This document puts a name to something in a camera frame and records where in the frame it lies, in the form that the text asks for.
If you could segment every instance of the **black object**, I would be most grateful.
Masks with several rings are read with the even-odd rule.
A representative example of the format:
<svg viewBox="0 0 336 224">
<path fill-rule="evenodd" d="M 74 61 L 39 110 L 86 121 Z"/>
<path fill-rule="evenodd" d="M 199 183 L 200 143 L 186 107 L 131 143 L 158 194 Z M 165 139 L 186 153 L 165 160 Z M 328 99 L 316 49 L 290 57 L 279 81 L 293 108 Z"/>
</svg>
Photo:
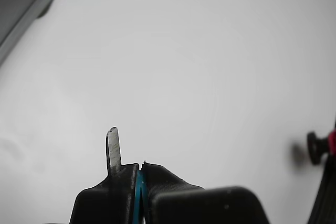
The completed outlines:
<svg viewBox="0 0 336 224">
<path fill-rule="evenodd" d="M 322 155 L 330 152 L 328 138 L 317 138 L 314 132 L 307 135 L 307 144 L 309 156 L 314 165 L 320 164 Z"/>
<path fill-rule="evenodd" d="M 173 191 L 199 190 L 202 187 L 188 184 L 175 174 L 161 165 L 144 163 L 141 169 L 147 186 L 148 210 L 145 212 L 146 221 L 151 223 L 153 212 L 153 200 L 161 193 L 169 193 Z"/>
<path fill-rule="evenodd" d="M 329 155 L 308 224 L 336 223 L 336 160 Z"/>
<path fill-rule="evenodd" d="M 0 0 L 0 64 L 20 37 L 49 10 L 53 0 Z"/>
<path fill-rule="evenodd" d="M 70 224 L 131 224 L 138 164 L 123 165 L 116 175 L 83 190 L 76 198 Z"/>
<path fill-rule="evenodd" d="M 269 224 L 257 197 L 241 187 L 159 194 L 153 205 L 154 224 Z"/>
</svg>

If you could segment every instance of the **black knob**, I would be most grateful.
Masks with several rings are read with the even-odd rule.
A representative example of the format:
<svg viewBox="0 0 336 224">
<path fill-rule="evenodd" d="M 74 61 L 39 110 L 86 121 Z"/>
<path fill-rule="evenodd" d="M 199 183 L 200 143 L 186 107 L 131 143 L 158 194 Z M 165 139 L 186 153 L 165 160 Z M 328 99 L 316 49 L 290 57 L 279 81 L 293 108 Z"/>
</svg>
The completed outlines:
<svg viewBox="0 0 336 224">
<path fill-rule="evenodd" d="M 308 151 L 314 165 L 321 163 L 321 157 L 330 152 L 328 138 L 317 138 L 314 132 L 307 135 Z"/>
</svg>

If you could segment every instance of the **pink part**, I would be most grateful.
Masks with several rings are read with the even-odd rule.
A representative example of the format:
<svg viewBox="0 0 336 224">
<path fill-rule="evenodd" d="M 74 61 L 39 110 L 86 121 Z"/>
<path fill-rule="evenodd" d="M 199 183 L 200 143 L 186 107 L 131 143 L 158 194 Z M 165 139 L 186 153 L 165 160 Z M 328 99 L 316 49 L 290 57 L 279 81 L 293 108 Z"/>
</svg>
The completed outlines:
<svg viewBox="0 0 336 224">
<path fill-rule="evenodd" d="M 333 130 L 328 136 L 329 149 L 332 155 L 336 154 L 336 130 Z"/>
</svg>

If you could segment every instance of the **gray object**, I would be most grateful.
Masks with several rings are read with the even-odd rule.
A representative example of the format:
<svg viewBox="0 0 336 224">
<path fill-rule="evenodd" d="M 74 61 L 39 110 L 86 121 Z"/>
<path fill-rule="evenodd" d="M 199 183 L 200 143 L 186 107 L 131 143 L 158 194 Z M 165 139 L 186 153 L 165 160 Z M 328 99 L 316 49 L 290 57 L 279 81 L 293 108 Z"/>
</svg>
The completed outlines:
<svg viewBox="0 0 336 224">
<path fill-rule="evenodd" d="M 108 174 L 114 175 L 120 171 L 121 167 L 119 134 L 116 127 L 113 127 L 107 133 L 106 152 Z"/>
<path fill-rule="evenodd" d="M 47 13 L 53 0 L 0 0 L 0 64 L 32 22 Z"/>
</svg>

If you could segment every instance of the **white background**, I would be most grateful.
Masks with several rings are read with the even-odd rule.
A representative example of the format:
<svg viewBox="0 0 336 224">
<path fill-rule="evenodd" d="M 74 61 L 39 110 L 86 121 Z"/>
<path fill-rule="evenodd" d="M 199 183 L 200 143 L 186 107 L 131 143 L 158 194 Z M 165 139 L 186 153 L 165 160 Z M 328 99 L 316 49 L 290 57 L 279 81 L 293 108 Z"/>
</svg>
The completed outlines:
<svg viewBox="0 0 336 224">
<path fill-rule="evenodd" d="M 67 223 L 106 174 L 157 163 L 306 223 L 336 113 L 335 0 L 55 0 L 0 67 L 0 223 Z"/>
</svg>

